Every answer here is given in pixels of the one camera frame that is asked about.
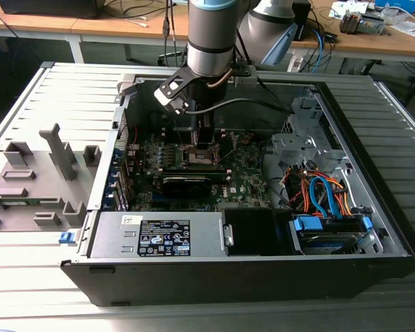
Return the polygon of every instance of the side panel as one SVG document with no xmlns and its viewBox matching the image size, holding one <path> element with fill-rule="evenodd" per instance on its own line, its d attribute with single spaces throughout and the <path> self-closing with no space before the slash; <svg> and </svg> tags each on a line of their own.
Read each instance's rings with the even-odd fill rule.
<svg viewBox="0 0 415 332">
<path fill-rule="evenodd" d="M 415 259 L 78 265 L 62 270 L 97 306 L 262 302 L 354 297 Z"/>
</svg>

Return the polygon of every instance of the gray floor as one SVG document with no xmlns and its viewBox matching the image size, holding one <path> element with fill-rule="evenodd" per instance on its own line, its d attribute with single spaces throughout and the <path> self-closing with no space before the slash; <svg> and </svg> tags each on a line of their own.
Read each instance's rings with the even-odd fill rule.
<svg viewBox="0 0 415 332">
<path fill-rule="evenodd" d="M 39 66 L 38 60 L 31 54 L 27 46 L 42 61 L 73 62 L 69 45 L 65 41 L 8 39 L 7 44 L 9 45 L 9 52 L 0 52 L 0 122 Z M 168 52 L 172 49 L 172 45 L 169 45 Z M 94 64 L 156 66 L 158 56 L 163 53 L 163 47 L 133 45 L 131 51 L 135 62 L 129 62 L 125 59 L 123 45 L 82 43 L 85 62 Z M 277 69 L 285 71 L 288 61 L 289 58 L 286 57 Z M 327 71 L 334 73 L 340 62 L 341 59 L 333 58 Z M 170 59 L 169 64 L 172 65 L 173 63 L 174 59 Z M 324 68 L 325 66 L 320 67 L 318 71 L 322 72 Z M 372 68 L 371 75 L 375 80 L 384 82 L 392 93 L 398 99 L 401 99 L 407 92 L 409 86 L 407 78 L 411 74 L 406 71 L 400 62 L 383 62 L 383 64 L 375 65 Z M 415 117 L 415 97 L 407 109 Z"/>
</svg>

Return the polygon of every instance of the power cable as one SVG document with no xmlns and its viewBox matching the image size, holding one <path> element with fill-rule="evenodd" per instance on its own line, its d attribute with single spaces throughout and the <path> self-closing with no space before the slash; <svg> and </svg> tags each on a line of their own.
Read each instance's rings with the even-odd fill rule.
<svg viewBox="0 0 415 332">
<path fill-rule="evenodd" d="M 237 29 L 237 38 L 240 42 L 241 49 L 243 50 L 244 56 L 246 57 L 246 62 L 248 65 L 252 65 L 252 60 L 250 59 L 248 50 L 246 50 L 246 46 L 244 45 L 243 38 L 241 37 L 239 29 Z M 241 53 L 239 49 L 236 47 L 235 50 L 238 52 L 238 54 L 241 56 Z M 260 77 L 257 76 L 257 82 L 260 84 L 260 86 L 263 88 L 267 94 L 272 97 L 273 100 L 275 100 L 278 104 L 283 104 L 282 101 L 263 83 Z"/>
<path fill-rule="evenodd" d="M 175 40 L 175 24 L 174 24 L 174 4 L 172 3 L 172 0 L 169 0 L 171 2 L 171 25 L 172 25 L 172 41 L 174 43 L 174 57 L 175 57 L 175 67 L 178 67 L 178 60 L 177 60 L 177 43 Z"/>
<path fill-rule="evenodd" d="M 201 114 L 206 114 L 212 111 L 215 111 L 217 109 L 220 109 L 221 107 L 224 106 L 228 106 L 229 104 L 234 104 L 236 102 L 250 102 L 253 104 L 258 104 L 261 106 L 265 106 L 269 109 L 272 109 L 274 111 L 278 111 L 278 112 L 282 112 L 282 113 L 287 113 L 289 112 L 288 109 L 286 109 L 285 107 L 280 107 L 280 106 L 276 106 L 274 104 L 271 104 L 269 102 L 264 102 L 262 100 L 255 100 L 255 99 L 248 99 L 248 98 L 235 98 L 235 99 L 231 99 L 231 100 L 226 100 L 225 102 L 221 102 L 219 104 L 216 104 L 212 107 L 209 107 L 207 109 L 202 109 L 201 111 L 186 111 L 185 114 L 189 114 L 191 116 L 199 116 Z"/>
</svg>

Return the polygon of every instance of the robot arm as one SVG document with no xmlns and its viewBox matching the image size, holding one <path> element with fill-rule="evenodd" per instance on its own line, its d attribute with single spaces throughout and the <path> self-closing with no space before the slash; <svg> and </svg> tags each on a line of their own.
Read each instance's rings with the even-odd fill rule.
<svg viewBox="0 0 415 332">
<path fill-rule="evenodd" d="M 250 50 L 250 59 L 278 64 L 285 56 L 296 31 L 292 0 L 261 0 L 245 15 L 240 35 Z M 214 132 L 213 112 L 203 113 L 226 95 L 234 68 L 239 3 L 237 0 L 190 0 L 187 66 L 180 68 L 154 92 L 170 112 L 189 111 L 197 116 L 194 144 L 208 145 Z"/>
</svg>

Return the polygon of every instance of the motherboard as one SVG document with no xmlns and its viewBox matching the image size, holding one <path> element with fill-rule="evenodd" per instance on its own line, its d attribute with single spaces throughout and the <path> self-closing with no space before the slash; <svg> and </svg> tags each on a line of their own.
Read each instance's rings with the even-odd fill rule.
<svg viewBox="0 0 415 332">
<path fill-rule="evenodd" d="M 132 146 L 133 211 L 266 208 L 261 143 L 249 133 L 221 133 L 207 149 L 150 136 Z"/>
</svg>

